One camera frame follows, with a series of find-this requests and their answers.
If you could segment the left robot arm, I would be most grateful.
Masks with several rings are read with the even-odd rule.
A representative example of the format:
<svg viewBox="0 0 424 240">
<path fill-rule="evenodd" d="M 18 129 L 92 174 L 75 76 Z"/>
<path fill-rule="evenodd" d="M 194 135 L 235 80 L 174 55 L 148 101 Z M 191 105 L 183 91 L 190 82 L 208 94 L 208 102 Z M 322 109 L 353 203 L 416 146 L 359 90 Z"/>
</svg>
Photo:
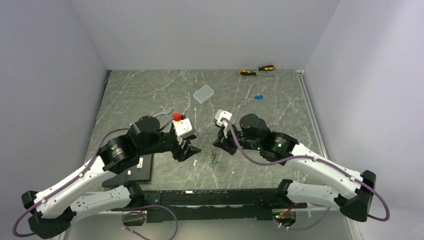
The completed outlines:
<svg viewBox="0 0 424 240">
<path fill-rule="evenodd" d="M 125 128 L 123 135 L 104 137 L 91 159 L 57 184 L 24 193 L 21 199 L 31 235 L 50 239 L 99 212 L 145 206 L 142 189 L 134 181 L 91 195 L 88 190 L 138 165 L 143 156 L 170 152 L 173 159 L 183 162 L 201 151 L 191 144 L 196 130 L 187 117 L 175 114 L 167 125 L 170 130 L 164 132 L 157 118 L 143 116 Z"/>
</svg>

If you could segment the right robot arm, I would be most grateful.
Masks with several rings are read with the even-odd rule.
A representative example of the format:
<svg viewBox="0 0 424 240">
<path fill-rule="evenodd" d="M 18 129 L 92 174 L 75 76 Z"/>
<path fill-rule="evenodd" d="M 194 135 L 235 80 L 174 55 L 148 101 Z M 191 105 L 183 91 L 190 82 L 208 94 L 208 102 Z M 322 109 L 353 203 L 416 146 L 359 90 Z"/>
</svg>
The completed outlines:
<svg viewBox="0 0 424 240">
<path fill-rule="evenodd" d="M 275 193 L 280 207 L 308 203 L 339 210 L 345 217 L 357 222 L 366 222 L 371 217 L 369 211 L 376 196 L 377 176 L 374 172 L 359 172 L 326 159 L 294 137 L 270 130 L 266 122 L 254 113 L 240 119 L 240 130 L 232 119 L 233 115 L 228 111 L 216 113 L 214 121 L 219 131 L 214 147 L 230 155 L 240 151 L 256 165 L 296 168 L 323 183 L 314 185 L 283 179 Z"/>
</svg>

